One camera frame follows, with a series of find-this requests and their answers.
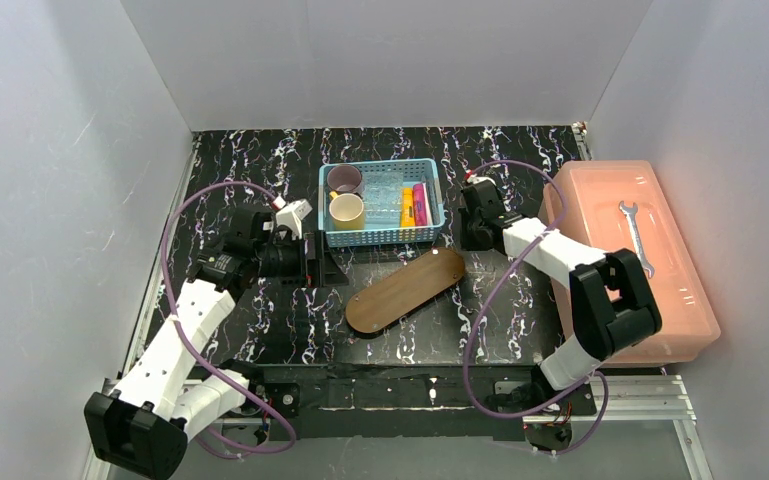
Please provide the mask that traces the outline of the yellow mug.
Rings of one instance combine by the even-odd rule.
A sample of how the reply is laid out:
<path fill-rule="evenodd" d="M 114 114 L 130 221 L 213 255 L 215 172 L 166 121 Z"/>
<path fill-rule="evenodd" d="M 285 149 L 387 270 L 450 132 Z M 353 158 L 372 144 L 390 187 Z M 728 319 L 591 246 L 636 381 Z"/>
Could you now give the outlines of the yellow mug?
<path fill-rule="evenodd" d="M 328 213 L 336 231 L 355 231 L 365 228 L 365 203 L 354 193 L 331 192 Z"/>

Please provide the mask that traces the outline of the purple mug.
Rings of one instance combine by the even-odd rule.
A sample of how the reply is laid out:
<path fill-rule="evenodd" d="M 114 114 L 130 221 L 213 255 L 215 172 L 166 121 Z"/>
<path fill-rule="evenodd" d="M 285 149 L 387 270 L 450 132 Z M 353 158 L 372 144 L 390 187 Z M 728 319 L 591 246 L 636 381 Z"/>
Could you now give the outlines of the purple mug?
<path fill-rule="evenodd" d="M 364 189 L 364 177 L 357 167 L 338 164 L 328 171 L 326 184 L 337 194 L 361 195 Z"/>

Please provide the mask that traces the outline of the oval wooden tray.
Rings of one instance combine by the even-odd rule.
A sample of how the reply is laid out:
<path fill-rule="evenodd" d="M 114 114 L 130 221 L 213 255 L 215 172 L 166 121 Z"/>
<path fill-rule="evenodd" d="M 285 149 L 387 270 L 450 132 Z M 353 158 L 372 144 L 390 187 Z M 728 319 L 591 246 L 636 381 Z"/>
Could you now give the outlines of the oval wooden tray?
<path fill-rule="evenodd" d="M 353 295 L 345 307 L 346 321 L 360 334 L 377 334 L 456 285 L 464 275 L 465 262 L 457 251 L 433 248 Z"/>

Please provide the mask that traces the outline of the yellow toothpaste tube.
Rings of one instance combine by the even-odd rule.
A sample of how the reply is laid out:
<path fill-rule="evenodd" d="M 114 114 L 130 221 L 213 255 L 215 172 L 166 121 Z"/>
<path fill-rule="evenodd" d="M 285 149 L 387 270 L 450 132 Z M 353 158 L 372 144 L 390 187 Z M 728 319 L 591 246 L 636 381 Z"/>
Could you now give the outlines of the yellow toothpaste tube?
<path fill-rule="evenodd" d="M 414 194 L 412 187 L 402 189 L 400 227 L 410 228 L 416 225 L 414 213 Z"/>

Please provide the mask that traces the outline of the light blue plastic basket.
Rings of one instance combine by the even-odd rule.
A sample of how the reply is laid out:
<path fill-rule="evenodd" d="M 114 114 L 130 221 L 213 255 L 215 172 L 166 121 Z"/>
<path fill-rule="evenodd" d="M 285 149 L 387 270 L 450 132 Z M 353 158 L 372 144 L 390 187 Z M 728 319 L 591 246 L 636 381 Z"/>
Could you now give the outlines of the light blue plastic basket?
<path fill-rule="evenodd" d="M 432 159 L 398 159 L 351 162 L 361 173 L 359 193 L 365 207 L 365 223 L 360 229 L 341 230 L 329 212 L 334 189 L 328 184 L 333 170 L 341 163 L 326 164 L 319 169 L 318 228 L 325 232 L 332 248 L 373 246 L 400 243 L 433 242 L 446 221 L 443 189 L 436 163 Z M 403 191 L 419 191 L 418 199 L 426 206 L 414 226 L 401 224 Z"/>

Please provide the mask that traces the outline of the clear textured acrylic holder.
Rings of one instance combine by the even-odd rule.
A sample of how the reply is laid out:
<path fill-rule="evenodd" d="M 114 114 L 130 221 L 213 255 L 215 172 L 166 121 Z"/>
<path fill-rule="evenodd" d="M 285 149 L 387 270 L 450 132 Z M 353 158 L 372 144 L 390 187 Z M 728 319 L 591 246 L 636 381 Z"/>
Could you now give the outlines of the clear textured acrylic holder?
<path fill-rule="evenodd" d="M 376 171 L 365 175 L 363 200 L 368 221 L 399 224 L 402 183 L 403 175 L 396 171 Z"/>

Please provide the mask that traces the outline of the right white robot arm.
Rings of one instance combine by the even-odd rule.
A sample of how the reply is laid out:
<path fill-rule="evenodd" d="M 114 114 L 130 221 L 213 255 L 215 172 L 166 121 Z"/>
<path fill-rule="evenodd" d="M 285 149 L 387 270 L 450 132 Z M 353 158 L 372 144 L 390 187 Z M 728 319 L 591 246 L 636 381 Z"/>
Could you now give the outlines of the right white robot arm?
<path fill-rule="evenodd" d="M 537 368 L 537 382 L 564 390 L 615 354 L 658 333 L 662 317 L 637 255 L 608 252 L 505 207 L 487 177 L 468 180 L 460 209 L 464 247 L 494 248 L 548 275 L 567 291 L 572 331 Z"/>

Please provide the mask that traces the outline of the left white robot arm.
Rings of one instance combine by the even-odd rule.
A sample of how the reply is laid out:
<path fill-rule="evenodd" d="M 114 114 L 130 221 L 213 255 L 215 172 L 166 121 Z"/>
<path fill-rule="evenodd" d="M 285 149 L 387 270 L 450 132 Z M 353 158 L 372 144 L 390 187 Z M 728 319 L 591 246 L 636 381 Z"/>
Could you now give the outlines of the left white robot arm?
<path fill-rule="evenodd" d="M 168 479 L 190 441 L 229 410 L 245 404 L 249 381 L 238 368 L 214 369 L 184 384 L 209 338 L 259 279 L 309 288 L 342 285 L 346 275 L 322 231 L 304 232 L 306 200 L 276 212 L 240 207 L 218 241 L 197 256 L 175 302 L 177 311 L 109 393 L 84 407 L 97 458 L 149 479 Z"/>

